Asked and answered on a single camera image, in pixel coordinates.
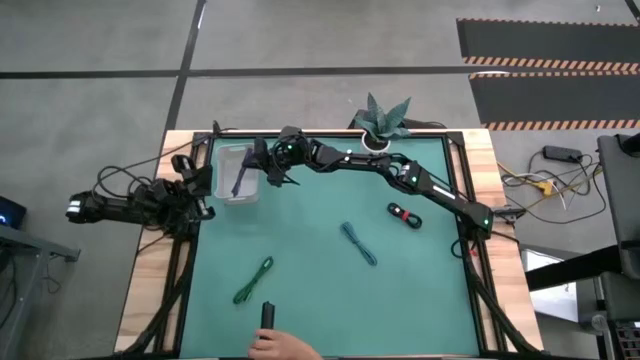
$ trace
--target black and red object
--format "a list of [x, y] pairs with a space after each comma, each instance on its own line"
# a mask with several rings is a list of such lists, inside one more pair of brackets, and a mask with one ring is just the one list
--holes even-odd
[[420, 216], [401, 208], [400, 205], [396, 203], [389, 203], [389, 205], [387, 205], [387, 211], [389, 214], [401, 219], [412, 229], [420, 229], [422, 226], [422, 219]]
[[260, 329], [273, 329], [276, 317], [276, 307], [268, 301], [262, 303], [262, 320], [260, 321]]

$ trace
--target table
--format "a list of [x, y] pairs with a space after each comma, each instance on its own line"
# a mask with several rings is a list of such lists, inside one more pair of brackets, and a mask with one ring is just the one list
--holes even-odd
[[[279, 131], [244, 130], [245, 132], [262, 132], [265, 134], [277, 134]], [[340, 133], [357, 136], [361, 130], [322, 130], [323, 132]], [[415, 134], [438, 134], [438, 130], [416, 130]], [[471, 179], [474, 185], [474, 192], [478, 201], [488, 206], [502, 206], [505, 204], [502, 185], [496, 166], [495, 155], [491, 146], [489, 133], [486, 130], [456, 130], [464, 139], [465, 155], [468, 159]], [[193, 137], [193, 131], [171, 131], [167, 133], [164, 150], [176, 148], [182, 143], [186, 143]], [[239, 135], [242, 131], [229, 131], [230, 134]], [[305, 130], [305, 133], [313, 136], [313, 130]], [[183, 153], [188, 154], [189, 149], [183, 149]], [[453, 156], [455, 173], [460, 174], [464, 169], [464, 162], [456, 161], [458, 156]], [[163, 158], [158, 168], [159, 177], [170, 180], [176, 179], [177, 174], [173, 173], [170, 165], [170, 157]], [[464, 189], [462, 176], [456, 176], [459, 188]], [[496, 224], [496, 230], [513, 234], [512, 229], [505, 225]], [[141, 236], [140, 246], [157, 238], [158, 234], [144, 231]], [[165, 288], [167, 268], [170, 263], [172, 248], [181, 246], [186, 249], [188, 244], [175, 244], [172, 240], [163, 240], [154, 247], [149, 248], [137, 260], [132, 273], [130, 290], [127, 303], [123, 312], [123, 318], [116, 343], [116, 350], [122, 350], [135, 340], [140, 331], [146, 326], [149, 319], [158, 309]], [[542, 348], [542, 341], [537, 328], [533, 307], [528, 294], [528, 288], [524, 278], [522, 264], [520, 262], [518, 248], [512, 241], [493, 236], [486, 242], [487, 253], [491, 264], [491, 273], [495, 284], [498, 301], [510, 317], [515, 326], [525, 336], [525, 338], [537, 348]], [[186, 251], [181, 252], [179, 259], [174, 259], [179, 265], [186, 259]], [[478, 270], [483, 268], [476, 264]], [[167, 331], [164, 334], [164, 344], [160, 349], [172, 349], [177, 314], [180, 306], [176, 305], [172, 310], [168, 321]], [[497, 341], [494, 336], [492, 321], [486, 311], [482, 311], [482, 325], [486, 333], [486, 343], [489, 349], [495, 349]]]

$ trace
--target blue rope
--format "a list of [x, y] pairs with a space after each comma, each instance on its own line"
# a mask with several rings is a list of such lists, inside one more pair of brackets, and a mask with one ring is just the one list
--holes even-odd
[[364, 244], [362, 244], [360, 239], [358, 239], [358, 235], [356, 235], [356, 230], [353, 228], [353, 225], [351, 225], [350, 222], [347, 221], [342, 225], [340, 225], [340, 230], [342, 230], [342, 233], [347, 237], [347, 239], [349, 239], [349, 241], [351, 241], [351, 243], [353, 243], [353, 245], [355, 245], [358, 248], [358, 250], [360, 250], [360, 252], [362, 253], [362, 256], [364, 257], [365, 260], [367, 260], [369, 265], [371, 266], [378, 265], [378, 260], [371, 253], [371, 251], [369, 251], [369, 249], [367, 249], [364, 246]]

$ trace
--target clear plastic container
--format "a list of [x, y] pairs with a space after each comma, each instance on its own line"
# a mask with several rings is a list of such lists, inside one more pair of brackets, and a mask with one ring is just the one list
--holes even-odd
[[219, 147], [216, 152], [218, 181], [214, 195], [224, 200], [225, 204], [240, 205], [258, 201], [259, 170], [257, 169], [246, 169], [238, 196], [233, 197], [231, 193], [247, 149], [253, 149], [253, 144], [225, 145]]

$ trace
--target black floor mat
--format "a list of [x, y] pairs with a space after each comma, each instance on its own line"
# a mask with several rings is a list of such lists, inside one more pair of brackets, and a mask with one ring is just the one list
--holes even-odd
[[570, 70], [640, 70], [640, 27], [458, 19], [464, 61]]
[[491, 130], [632, 128], [640, 124], [636, 72], [472, 74], [480, 122]]

